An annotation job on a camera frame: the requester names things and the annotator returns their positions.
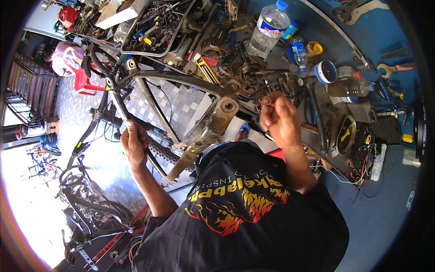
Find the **water bottle label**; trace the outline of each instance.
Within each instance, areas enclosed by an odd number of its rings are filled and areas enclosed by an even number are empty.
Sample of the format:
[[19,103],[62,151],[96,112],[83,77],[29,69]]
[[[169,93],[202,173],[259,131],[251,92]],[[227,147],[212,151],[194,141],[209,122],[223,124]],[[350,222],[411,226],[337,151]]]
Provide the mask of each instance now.
[[293,50],[293,54],[307,52],[304,43],[301,41],[296,41],[294,43],[291,43],[291,49]]
[[263,16],[260,16],[260,18],[257,21],[257,27],[260,29],[260,31],[269,37],[272,38],[281,38],[282,35],[284,35],[284,32],[287,28],[276,28],[268,24],[266,20],[264,20]]

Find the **printed logo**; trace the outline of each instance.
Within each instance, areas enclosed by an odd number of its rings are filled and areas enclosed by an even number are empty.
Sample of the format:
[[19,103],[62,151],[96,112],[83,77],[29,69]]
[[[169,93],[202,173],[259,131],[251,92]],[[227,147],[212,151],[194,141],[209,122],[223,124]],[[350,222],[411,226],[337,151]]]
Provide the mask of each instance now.
[[190,217],[203,221],[221,236],[235,233],[240,224],[257,223],[275,204],[285,204],[290,195],[280,182],[263,170],[252,178],[238,171],[234,174],[239,177],[233,181],[227,177],[197,186],[187,199],[193,205],[185,208]]

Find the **bicycle frame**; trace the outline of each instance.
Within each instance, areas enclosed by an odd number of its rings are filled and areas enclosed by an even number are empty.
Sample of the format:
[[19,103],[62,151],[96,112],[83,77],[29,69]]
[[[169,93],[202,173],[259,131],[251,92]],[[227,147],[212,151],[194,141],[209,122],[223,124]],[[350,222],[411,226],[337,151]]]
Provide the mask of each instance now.
[[[121,119],[125,122],[127,119],[131,119],[131,115],[121,99],[120,88],[132,79],[137,82],[139,89],[144,94],[151,109],[166,129],[168,137],[184,150],[183,155],[169,174],[166,174],[163,171],[151,152],[148,149],[145,150],[147,157],[152,165],[157,168],[159,174],[166,181],[173,181],[189,164],[195,161],[195,158],[202,153],[202,151],[215,143],[224,134],[230,121],[239,110],[237,96],[241,91],[241,85],[237,81],[231,80],[225,88],[221,88],[218,85],[211,84],[202,79],[179,75],[172,72],[140,71],[137,69],[136,62],[132,59],[127,61],[127,66],[130,70],[130,74],[119,83],[116,83],[113,75],[109,75],[106,78],[106,85],[109,89],[109,94],[121,116]],[[197,124],[195,124],[187,136],[181,141],[169,124],[163,111],[158,106],[148,84],[143,78],[163,79],[186,84],[206,91],[216,96],[216,99],[212,102]]]

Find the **blue bottle cap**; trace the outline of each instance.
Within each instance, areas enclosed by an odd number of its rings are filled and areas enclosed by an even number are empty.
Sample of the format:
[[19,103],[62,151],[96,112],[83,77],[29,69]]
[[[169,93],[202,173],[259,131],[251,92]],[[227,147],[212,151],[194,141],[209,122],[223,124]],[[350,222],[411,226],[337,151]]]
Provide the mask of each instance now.
[[285,1],[283,0],[278,0],[275,3],[275,6],[279,9],[279,10],[287,10],[288,5]]
[[290,23],[294,28],[299,28],[299,21],[297,19],[291,20]]

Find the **blue plastic bottle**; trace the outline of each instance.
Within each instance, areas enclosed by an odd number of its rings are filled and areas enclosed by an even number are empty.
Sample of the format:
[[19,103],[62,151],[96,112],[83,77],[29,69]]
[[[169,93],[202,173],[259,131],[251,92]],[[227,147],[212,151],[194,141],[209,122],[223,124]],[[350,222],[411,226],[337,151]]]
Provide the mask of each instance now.
[[305,48],[304,40],[299,36],[293,36],[291,39],[291,48],[293,50],[294,60],[299,65],[301,72],[307,71],[307,49]]
[[290,39],[298,29],[299,29],[299,21],[297,19],[291,20],[290,26],[288,26],[287,30],[284,32],[284,35],[282,35],[282,38],[284,40]]

